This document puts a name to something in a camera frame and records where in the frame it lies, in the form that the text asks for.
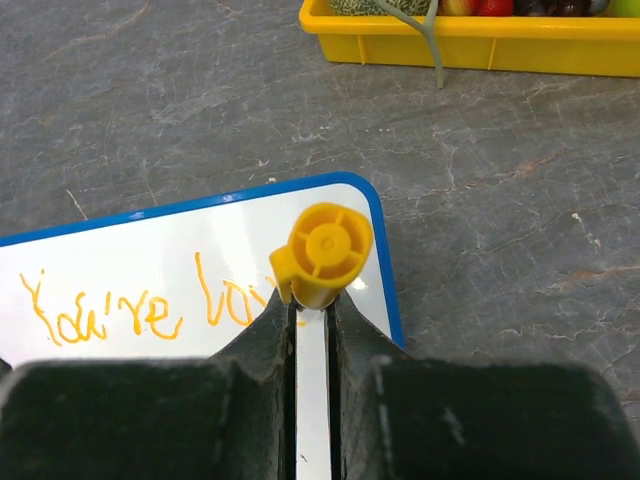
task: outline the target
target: blue frame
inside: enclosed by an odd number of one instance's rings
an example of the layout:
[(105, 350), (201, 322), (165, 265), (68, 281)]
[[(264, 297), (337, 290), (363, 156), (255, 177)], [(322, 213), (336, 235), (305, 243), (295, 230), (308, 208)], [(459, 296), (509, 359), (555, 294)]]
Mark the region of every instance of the blue frame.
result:
[(378, 263), (382, 275), (382, 286), (384, 297), (387, 303), (387, 314), (391, 328), (391, 338), (401, 348), (405, 348), (404, 333), (400, 322), (398, 309), (398, 298), (396, 297), (395, 283), (393, 281), (393, 271), (391, 269), (391, 256), (389, 254), (389, 244), (384, 227), (384, 216), (382, 214), (382, 204), (373, 186), (364, 178), (349, 172), (334, 172), (317, 175), (313, 177), (300, 178), (281, 183), (272, 183), (260, 187), (248, 188), (236, 192), (213, 195), (210, 197), (187, 200), (184, 202), (163, 205), (160, 207), (139, 210), (136, 212), (120, 213), (109, 217), (95, 218), (84, 222), (60, 225), (57, 227), (35, 230), (27, 233), (20, 233), (8, 237), (0, 237), (0, 247), (15, 245), (18, 243), (32, 242), (46, 238), (69, 235), (71, 233), (84, 232), (96, 228), (110, 227), (123, 223), (145, 220), (148, 218), (173, 215), (175, 213), (188, 212), (201, 208), (213, 207), (227, 203), (241, 202), (256, 198), (268, 197), (280, 193), (295, 192), (309, 188), (322, 187), (336, 183), (351, 185), (360, 190), (366, 197), (371, 210), (373, 220), (373, 231), (375, 235), (376, 247), (378, 249)]

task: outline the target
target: whiteboard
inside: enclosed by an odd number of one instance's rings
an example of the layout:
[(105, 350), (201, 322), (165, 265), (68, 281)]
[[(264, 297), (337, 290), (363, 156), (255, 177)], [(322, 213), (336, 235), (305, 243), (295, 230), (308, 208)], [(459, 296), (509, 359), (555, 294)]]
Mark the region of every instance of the whiteboard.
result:
[[(0, 357), (14, 368), (209, 357), (262, 312), (274, 285), (269, 254), (307, 207), (327, 201), (371, 220), (374, 246), (348, 291), (404, 346), (379, 198), (340, 172), (0, 238)], [(328, 439), (317, 414), (327, 411), (322, 322), (306, 312), (298, 324), (300, 478), (329, 478), (328, 440), (317, 439)]]

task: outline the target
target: yellow marker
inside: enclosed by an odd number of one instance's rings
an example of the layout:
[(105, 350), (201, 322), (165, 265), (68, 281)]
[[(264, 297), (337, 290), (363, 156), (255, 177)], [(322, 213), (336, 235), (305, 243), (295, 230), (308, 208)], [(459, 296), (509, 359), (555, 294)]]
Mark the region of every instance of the yellow marker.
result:
[(271, 254), (280, 298), (293, 294), (304, 307), (328, 307), (362, 271), (373, 243), (371, 223), (362, 214), (332, 203), (306, 209), (287, 245)]

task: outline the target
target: gray floor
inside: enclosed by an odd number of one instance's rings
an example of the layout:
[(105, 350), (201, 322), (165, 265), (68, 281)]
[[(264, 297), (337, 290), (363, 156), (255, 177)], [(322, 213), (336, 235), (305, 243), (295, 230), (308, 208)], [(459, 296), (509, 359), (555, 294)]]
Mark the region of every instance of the gray floor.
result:
[(382, 197), (411, 352), (587, 362), (640, 435), (640, 83), (436, 91), (328, 64), (298, 9), (1, 2), (0, 234), (350, 170)]

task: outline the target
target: yellow plastic tray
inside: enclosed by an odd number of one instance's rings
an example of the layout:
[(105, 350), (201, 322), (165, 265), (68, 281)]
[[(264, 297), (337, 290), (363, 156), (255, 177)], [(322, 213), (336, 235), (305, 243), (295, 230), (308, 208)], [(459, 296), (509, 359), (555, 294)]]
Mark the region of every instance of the yellow plastic tray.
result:
[[(433, 66), (424, 37), (393, 17), (304, 0), (300, 23), (330, 62)], [(638, 18), (437, 17), (436, 37), (450, 68), (640, 77)]]

